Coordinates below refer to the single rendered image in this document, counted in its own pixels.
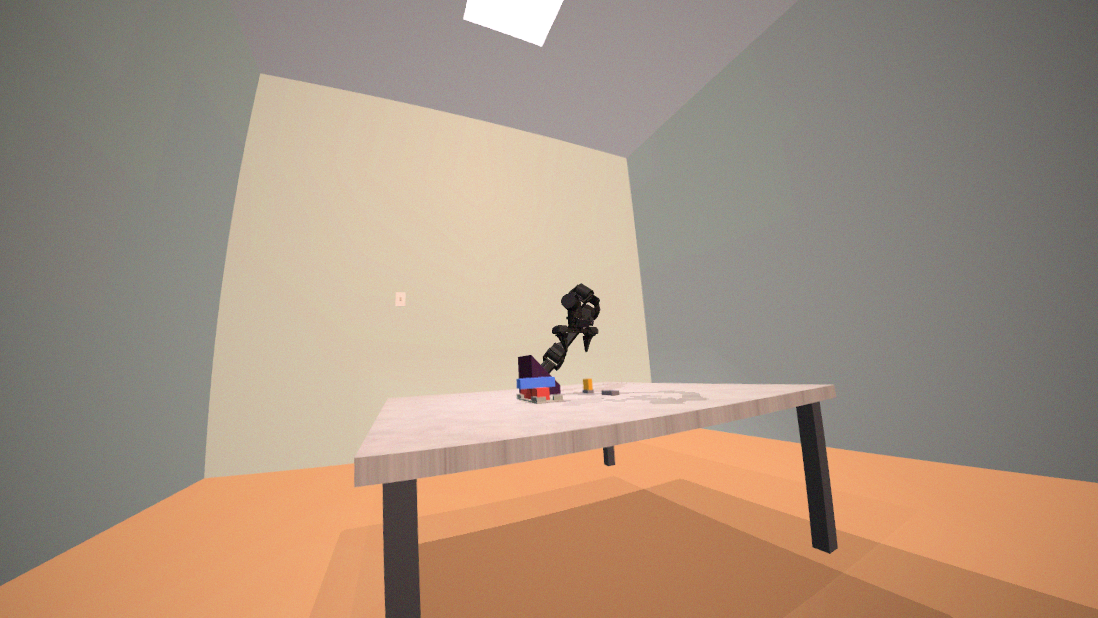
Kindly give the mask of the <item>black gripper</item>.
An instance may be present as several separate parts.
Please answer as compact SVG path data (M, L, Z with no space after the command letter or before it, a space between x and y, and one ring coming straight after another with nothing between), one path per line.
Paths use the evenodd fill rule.
M581 312L571 312L571 313L568 313L568 316L565 317L565 319L568 319L568 327L565 325L557 325L557 326L554 326L552 328L552 334L556 334L554 336L558 337L558 339L562 344L565 352L568 352L568 342L567 342L568 333L565 333L565 332L570 332L570 333L583 333L585 335L585 336L583 336L584 349L585 349L585 352L589 352L589 345L591 342L591 339L594 336L596 336L596 334L600 334L598 328L597 327L589 327L589 328L582 327L582 328L579 328L576 325L571 326L571 321L574 317L574 314L578 314L578 317L582 316Z

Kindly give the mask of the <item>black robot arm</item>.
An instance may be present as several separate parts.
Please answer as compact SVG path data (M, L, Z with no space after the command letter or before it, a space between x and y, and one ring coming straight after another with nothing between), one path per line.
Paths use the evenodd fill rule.
M582 306L581 302L583 303ZM591 307L589 304L586 305L586 303L589 302L594 305L594 308ZM596 297L594 295L594 291L589 286L583 285L582 283L580 283L578 286L574 286L569 292L569 294L565 294L561 299L561 304L568 311L568 313L571 312L582 313L581 317L578 317L578 314L574 314L574 317L571 321L571 326L576 325L579 328L582 327L589 328L589 326L593 326L594 321L596 321L600 315L600 297ZM571 342L573 342L574 339L578 337L579 333L570 333L570 332L567 333L568 333L567 342L569 347ZM567 352L562 344L554 342L552 347L550 347L546 351L546 353L544 353L544 363L541 366L549 374L552 372L553 369L558 371L560 367L564 363L565 353ZM551 359L557 366L552 361L550 361L547 357Z

